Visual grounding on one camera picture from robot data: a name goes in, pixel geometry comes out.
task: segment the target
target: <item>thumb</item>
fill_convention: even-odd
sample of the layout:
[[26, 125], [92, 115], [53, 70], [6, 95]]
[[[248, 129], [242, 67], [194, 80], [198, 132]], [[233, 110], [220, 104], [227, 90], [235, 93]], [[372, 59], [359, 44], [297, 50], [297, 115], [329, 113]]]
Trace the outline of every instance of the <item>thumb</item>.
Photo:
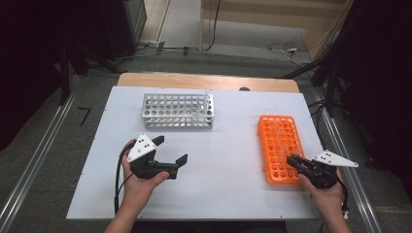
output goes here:
[[169, 173], [167, 172], [161, 172], [158, 173], [157, 175], [155, 175], [155, 177], [153, 177], [151, 179], [151, 183], [153, 185], [153, 189], [155, 189], [155, 187], [157, 187], [159, 184], [163, 183], [164, 181], [167, 180], [167, 178], [169, 178]]

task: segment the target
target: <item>orange test tube rack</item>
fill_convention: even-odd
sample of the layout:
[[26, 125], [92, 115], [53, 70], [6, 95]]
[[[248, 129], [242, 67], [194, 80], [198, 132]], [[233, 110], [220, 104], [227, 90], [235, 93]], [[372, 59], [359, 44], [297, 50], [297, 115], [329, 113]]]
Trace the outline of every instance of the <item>orange test tube rack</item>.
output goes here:
[[257, 133], [267, 181], [272, 184], [299, 183], [297, 171], [287, 163], [287, 156], [293, 153], [305, 157], [293, 117], [260, 116]]

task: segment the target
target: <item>wooden table edge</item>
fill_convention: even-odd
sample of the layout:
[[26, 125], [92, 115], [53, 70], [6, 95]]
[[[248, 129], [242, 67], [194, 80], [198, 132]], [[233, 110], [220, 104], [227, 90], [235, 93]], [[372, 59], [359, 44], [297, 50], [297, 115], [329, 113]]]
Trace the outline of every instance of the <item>wooden table edge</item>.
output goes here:
[[170, 73], [124, 73], [119, 77], [118, 86], [221, 90], [246, 87], [250, 91], [300, 93], [294, 80]]

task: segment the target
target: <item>human hand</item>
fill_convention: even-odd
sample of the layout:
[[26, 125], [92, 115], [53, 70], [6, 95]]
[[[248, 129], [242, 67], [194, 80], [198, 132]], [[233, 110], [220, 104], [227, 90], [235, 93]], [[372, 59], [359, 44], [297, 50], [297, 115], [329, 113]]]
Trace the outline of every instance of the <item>human hand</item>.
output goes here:
[[[337, 169], [336, 174], [342, 181], [342, 176]], [[297, 176], [303, 187], [309, 191], [322, 220], [330, 232], [350, 232], [342, 213], [343, 190], [339, 183], [329, 189], [317, 189], [307, 177], [302, 174]]]
[[[126, 148], [135, 140], [130, 140], [124, 147]], [[127, 156], [130, 150], [127, 150], [121, 159], [121, 166], [123, 168], [124, 193], [123, 200], [118, 213], [110, 222], [105, 232], [127, 232], [129, 233], [133, 227], [136, 217], [148, 204], [155, 188], [167, 180], [169, 174], [161, 172], [150, 180], [138, 179], [130, 171], [130, 165], [127, 162]]]
[[[134, 143], [134, 140], [130, 140], [125, 147], [132, 143]], [[130, 164], [127, 162], [128, 154], [129, 150], [126, 151], [121, 160], [124, 181], [132, 174]], [[132, 175], [127, 182], [124, 183], [124, 194], [121, 206], [127, 205], [128, 208], [137, 210], [140, 213], [148, 203], [155, 188], [167, 180], [168, 177], [169, 174], [167, 172], [161, 172], [150, 180], [138, 179]]]

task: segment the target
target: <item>wire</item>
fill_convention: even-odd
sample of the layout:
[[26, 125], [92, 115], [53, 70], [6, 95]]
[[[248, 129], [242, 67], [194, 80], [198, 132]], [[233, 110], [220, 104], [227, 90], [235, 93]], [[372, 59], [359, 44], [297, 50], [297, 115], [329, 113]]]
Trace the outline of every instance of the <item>wire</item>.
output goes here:
[[312, 107], [312, 106], [314, 106], [314, 105], [317, 105], [317, 104], [323, 104], [324, 102], [325, 102], [325, 100], [320, 100], [320, 101], [317, 101], [317, 102], [315, 102], [315, 103], [308, 104], [308, 107], [310, 108], [310, 107]]
[[321, 141], [322, 149], [326, 150], [325, 141], [321, 136], [321, 130], [320, 130], [320, 121], [321, 121], [321, 115], [323, 111], [324, 111], [324, 105], [321, 105], [319, 107], [319, 110], [316, 112], [316, 132], [318, 133], [319, 140]]
[[[272, 49], [273, 46], [275, 45], [281, 45], [280, 46], [280, 51], [275, 51]], [[284, 50], [284, 46], [291, 46], [292, 49], [295, 49], [295, 51], [291, 52], [291, 55], [287, 55], [285, 50]], [[299, 63], [295, 60], [292, 59], [292, 57], [294, 56], [295, 52], [298, 51], [300, 49], [300, 43], [299, 42], [294, 42], [294, 41], [288, 41], [288, 42], [281, 42], [281, 43], [272, 43], [270, 45], [266, 46], [266, 50], [273, 52], [273, 53], [281, 53], [287, 60], [289, 60], [290, 62], [292, 62], [293, 64], [295, 64], [296, 70], [299, 69], [302, 66], [305, 66], [307, 64], [315, 64], [315, 62], [310, 62], [310, 63]], [[312, 76], [308, 74], [309, 71], [305, 72], [306, 76], [309, 79], [312, 79]]]
[[323, 107], [320, 107], [317, 111], [315, 111], [313, 114], [310, 115], [312, 117], [313, 115], [317, 114]]
[[[112, 65], [114, 65], [114, 66], [120, 66], [120, 65], [122, 65], [123, 63], [124, 63], [124, 61], [126, 61], [127, 59], [128, 59], [129, 57], [126, 57], [126, 58], [122, 58], [122, 59], [120, 59], [118, 62], [114, 62], [114, 63], [112, 63]], [[90, 68], [90, 69], [95, 69], [95, 68], [102, 68], [102, 67], [105, 67], [104, 65], [101, 65], [101, 64], [96, 64], [96, 63], [88, 63], [87, 64], [87, 67], [88, 68]]]
[[221, 0], [219, 0], [218, 2], [218, 8], [216, 9], [216, 14], [215, 14], [215, 22], [213, 23], [213, 40], [212, 43], [209, 45], [209, 47], [204, 50], [204, 51], [208, 51], [212, 48], [212, 46], [215, 44], [215, 40], [216, 40], [216, 23], [218, 22], [218, 15], [219, 15], [219, 8], [221, 7]]
[[148, 53], [148, 54], [142, 54], [142, 55], [133, 55], [132, 57], [145, 57], [145, 56], [152, 56], [152, 55], [160, 55], [160, 54], [165, 54], [165, 53], [170, 53], [170, 52], [185, 52], [185, 51], [191, 51], [191, 52], [202, 52], [199, 50], [165, 50], [157, 53]]
[[324, 223], [322, 222], [322, 223], [321, 223], [321, 228], [319, 228], [318, 233], [321, 233], [323, 230], [324, 230]]
[[346, 185], [337, 176], [336, 176], [336, 180], [342, 186], [342, 191], [343, 191], [343, 195], [344, 195], [344, 199], [343, 199], [343, 203], [342, 203], [342, 213], [345, 216], [345, 213], [347, 211], [349, 211], [349, 208], [348, 208], [348, 198], [349, 198], [348, 188], [346, 188]]
[[[209, 6], [211, 6], [212, 5], [212, 0], [209, 0]], [[212, 35], [212, 30], [210, 29], [210, 22], [212, 21], [210, 18], [212, 18], [212, 8], [209, 8], [210, 9], [210, 11], [209, 11], [209, 22], [208, 22], [208, 31], [209, 31], [209, 33], [207, 34], [208, 35], [208, 42], [209, 42], [209, 47], [210, 47], [210, 37], [211, 37], [211, 35]]]
[[136, 144], [136, 140], [134, 140], [133, 143], [131, 143], [131, 144], [127, 145], [126, 147], [124, 147], [123, 150], [121, 150], [120, 155], [119, 155], [118, 167], [117, 167], [117, 170], [116, 170], [116, 183], [115, 183], [115, 214], [117, 214], [118, 210], [119, 210], [119, 193], [120, 193], [120, 189], [118, 187], [119, 187], [119, 179], [120, 179], [121, 160], [123, 159], [123, 156], [127, 152], [127, 150], [130, 150], [131, 148], [133, 148], [135, 144]]
[[192, 50], [192, 51], [199, 51], [198, 48], [193, 48], [193, 47], [151, 47], [151, 49], [165, 49], [165, 50]]
[[124, 186], [124, 184], [131, 178], [131, 176], [133, 176], [134, 173], [130, 174], [124, 181], [123, 183], [121, 183], [119, 189], [118, 189], [118, 195], [120, 194], [121, 188]]

